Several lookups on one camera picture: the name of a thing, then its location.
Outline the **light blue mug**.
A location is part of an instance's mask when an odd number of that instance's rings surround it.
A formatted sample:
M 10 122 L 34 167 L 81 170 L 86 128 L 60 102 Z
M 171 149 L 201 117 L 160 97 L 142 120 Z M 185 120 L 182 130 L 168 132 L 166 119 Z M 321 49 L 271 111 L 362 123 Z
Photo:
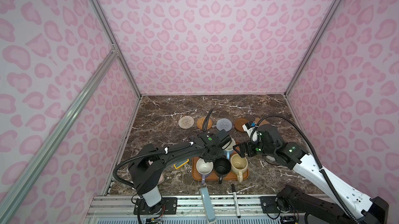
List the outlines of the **light blue mug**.
M 233 147 L 235 145 L 236 145 L 235 140 L 233 138 L 231 138 L 231 140 L 225 146 L 222 147 L 224 155 L 226 156 L 226 158 L 228 160 L 230 160 L 230 157 L 234 152 Z

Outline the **brown wooden round coaster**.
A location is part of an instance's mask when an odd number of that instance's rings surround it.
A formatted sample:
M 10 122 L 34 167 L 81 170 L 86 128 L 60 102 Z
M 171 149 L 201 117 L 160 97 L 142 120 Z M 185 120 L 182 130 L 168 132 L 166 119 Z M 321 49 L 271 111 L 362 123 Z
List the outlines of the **brown wooden round coaster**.
M 246 118 L 237 118 L 234 122 L 234 127 L 239 132 L 245 132 L 243 126 L 248 123 Z

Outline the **grey blue round coaster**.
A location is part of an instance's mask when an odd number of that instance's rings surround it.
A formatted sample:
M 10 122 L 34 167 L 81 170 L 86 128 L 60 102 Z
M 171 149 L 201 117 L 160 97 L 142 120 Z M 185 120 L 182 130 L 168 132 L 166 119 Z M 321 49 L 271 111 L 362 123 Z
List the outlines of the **grey blue round coaster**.
M 232 122 L 226 118 L 219 119 L 216 123 L 216 128 L 219 131 L 225 130 L 226 132 L 228 132 L 232 129 Z

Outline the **rattan round coaster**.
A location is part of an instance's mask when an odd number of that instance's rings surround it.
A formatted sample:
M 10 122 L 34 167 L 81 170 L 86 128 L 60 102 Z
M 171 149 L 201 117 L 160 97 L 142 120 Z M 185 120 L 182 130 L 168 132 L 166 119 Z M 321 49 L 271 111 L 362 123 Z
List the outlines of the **rattan round coaster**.
M 201 118 L 198 119 L 198 121 L 197 121 L 197 123 L 196 123 L 197 127 L 198 127 L 200 130 L 203 129 L 203 123 L 204 123 L 204 121 L 205 121 L 205 117 L 201 117 Z M 213 126 L 213 121 L 212 121 L 212 119 L 209 119 L 209 121 L 208 121 L 208 126 L 207 126 L 207 130 L 209 130 L 212 126 Z

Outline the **brown paw shaped coaster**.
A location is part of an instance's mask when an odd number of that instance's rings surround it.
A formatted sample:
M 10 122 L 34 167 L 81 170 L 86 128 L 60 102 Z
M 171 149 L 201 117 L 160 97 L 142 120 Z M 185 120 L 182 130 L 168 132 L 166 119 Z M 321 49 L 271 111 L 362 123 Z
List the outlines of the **brown paw shaped coaster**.
M 254 120 L 254 123 L 257 124 L 258 126 L 270 124 L 270 122 L 267 121 L 267 120 L 262 120 L 262 121 L 260 122 L 260 118 L 256 118 L 256 119 Z

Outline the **beige woven round coaster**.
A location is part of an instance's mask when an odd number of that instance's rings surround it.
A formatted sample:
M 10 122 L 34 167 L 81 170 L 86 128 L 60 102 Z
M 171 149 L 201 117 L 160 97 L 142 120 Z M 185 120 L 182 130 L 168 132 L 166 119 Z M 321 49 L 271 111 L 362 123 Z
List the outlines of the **beige woven round coaster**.
M 194 118 L 191 116 L 183 116 L 179 119 L 178 125 L 182 129 L 189 129 L 194 125 Z

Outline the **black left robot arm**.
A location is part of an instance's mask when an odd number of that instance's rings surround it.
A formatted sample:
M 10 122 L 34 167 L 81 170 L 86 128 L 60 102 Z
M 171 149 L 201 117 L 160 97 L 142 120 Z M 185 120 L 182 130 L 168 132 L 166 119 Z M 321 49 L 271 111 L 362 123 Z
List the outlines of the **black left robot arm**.
M 205 162 L 213 162 L 224 156 L 223 147 L 231 142 L 226 131 L 218 133 L 200 133 L 190 136 L 181 144 L 164 148 L 156 148 L 148 144 L 142 148 L 137 157 L 128 163 L 133 187 L 143 197 L 149 207 L 162 201 L 158 183 L 163 171 L 186 159 L 202 158 Z

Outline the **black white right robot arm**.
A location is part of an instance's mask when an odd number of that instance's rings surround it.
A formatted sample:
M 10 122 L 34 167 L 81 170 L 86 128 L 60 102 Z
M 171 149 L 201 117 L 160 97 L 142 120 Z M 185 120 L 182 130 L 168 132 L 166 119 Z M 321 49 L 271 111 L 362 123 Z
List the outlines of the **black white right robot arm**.
M 242 158 L 267 155 L 300 174 L 321 189 L 332 202 L 312 197 L 292 186 L 277 194 L 278 208 L 305 212 L 329 224 L 386 224 L 389 204 L 381 197 L 362 193 L 320 165 L 315 157 L 294 142 L 246 142 L 233 148 Z

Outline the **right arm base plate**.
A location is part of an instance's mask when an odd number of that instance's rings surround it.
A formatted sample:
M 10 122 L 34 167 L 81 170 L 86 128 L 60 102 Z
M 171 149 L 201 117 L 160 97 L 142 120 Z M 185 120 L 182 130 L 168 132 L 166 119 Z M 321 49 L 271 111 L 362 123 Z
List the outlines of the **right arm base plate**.
M 287 200 L 282 200 L 277 196 L 262 196 L 260 205 L 264 214 L 304 214 L 304 211 L 293 208 Z

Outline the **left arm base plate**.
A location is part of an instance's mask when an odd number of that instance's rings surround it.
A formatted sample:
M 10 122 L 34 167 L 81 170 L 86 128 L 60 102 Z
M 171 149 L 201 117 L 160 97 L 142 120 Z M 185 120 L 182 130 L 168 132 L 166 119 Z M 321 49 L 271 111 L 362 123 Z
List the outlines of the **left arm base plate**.
M 156 205 L 149 207 L 145 199 L 138 199 L 137 204 L 134 209 L 134 214 L 136 215 L 140 211 L 140 215 L 152 215 L 159 216 L 163 215 L 175 215 L 177 211 L 177 201 L 176 197 L 163 197 L 162 200 Z

